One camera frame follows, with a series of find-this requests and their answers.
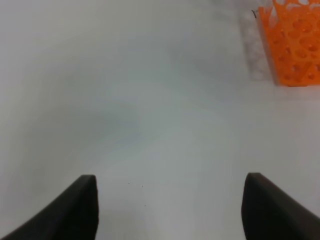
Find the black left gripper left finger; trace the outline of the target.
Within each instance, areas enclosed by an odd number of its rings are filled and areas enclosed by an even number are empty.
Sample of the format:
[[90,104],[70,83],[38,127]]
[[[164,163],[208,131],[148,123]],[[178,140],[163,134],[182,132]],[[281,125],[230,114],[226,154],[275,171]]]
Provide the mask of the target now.
[[99,225],[95,175],[81,175],[55,200],[3,240],[94,240]]

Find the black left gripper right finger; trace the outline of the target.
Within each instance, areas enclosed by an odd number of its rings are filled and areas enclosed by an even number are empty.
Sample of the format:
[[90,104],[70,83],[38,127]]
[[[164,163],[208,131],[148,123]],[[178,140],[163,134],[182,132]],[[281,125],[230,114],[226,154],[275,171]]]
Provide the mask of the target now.
[[320,218],[261,173],[248,173],[241,219],[247,240],[318,240]]

